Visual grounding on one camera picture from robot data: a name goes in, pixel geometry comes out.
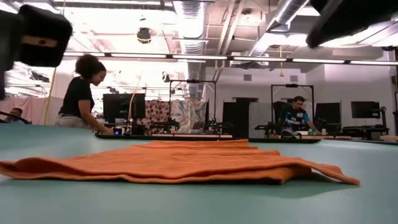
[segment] black monitor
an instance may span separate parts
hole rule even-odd
[[[340,103],[317,103],[314,117],[328,124],[340,124],[340,111]]]
[[[352,101],[353,118],[380,118],[380,104],[375,101]]]
[[[129,105],[133,94],[104,94],[104,119],[114,123],[116,118],[128,119]],[[145,118],[145,93],[136,93],[131,104],[131,118]]]

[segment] person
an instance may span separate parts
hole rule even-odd
[[[73,78],[69,83],[55,125],[92,129],[103,134],[113,134],[112,129],[100,124],[91,115],[94,99],[91,94],[90,84],[98,86],[105,79],[105,66],[97,57],[86,54],[77,60],[75,71],[80,76]]]
[[[296,96],[293,99],[293,104],[282,109],[279,116],[279,124],[283,126],[282,130],[300,131],[305,124],[316,131],[317,135],[322,133],[313,125],[308,117],[308,113],[302,109],[304,98]]]
[[[13,108],[9,114],[17,116],[18,118],[21,117],[23,110],[20,108]],[[12,116],[8,116],[4,121],[10,124],[24,124],[20,119],[14,118]]]

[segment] light blue table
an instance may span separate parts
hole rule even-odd
[[[90,131],[0,124],[0,159],[69,157],[145,141],[115,141]],[[144,185],[127,182],[12,180],[0,176],[3,224],[395,224],[398,147],[322,141],[255,144],[286,156],[339,165],[360,187],[320,180],[284,185]]]

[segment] man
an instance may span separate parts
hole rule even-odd
[[[23,112],[23,111],[22,111],[22,109],[20,109],[20,108],[13,108],[13,109],[10,111],[9,114],[14,115],[14,116],[17,116],[18,118],[20,118],[21,115],[22,115],[22,112]],[[17,118],[14,118],[14,117],[11,117],[11,116],[8,116],[8,117],[5,119],[5,122],[10,123],[10,124],[16,124],[16,123],[24,124],[21,120],[19,120],[19,119],[17,119]]]
[[[296,96],[293,99],[293,105],[284,108],[279,117],[279,124],[282,124],[282,130],[288,129],[289,131],[300,131],[301,128],[307,124],[311,129],[321,135],[321,132],[313,125],[305,110],[302,109],[304,98]]]

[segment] folded towel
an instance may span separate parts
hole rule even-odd
[[[0,161],[0,174],[15,179],[124,179],[146,184],[259,179],[283,184],[293,177],[311,175],[312,169],[347,184],[359,184],[359,180],[345,176],[337,166],[259,150],[245,140],[153,141],[67,159],[31,157]]]

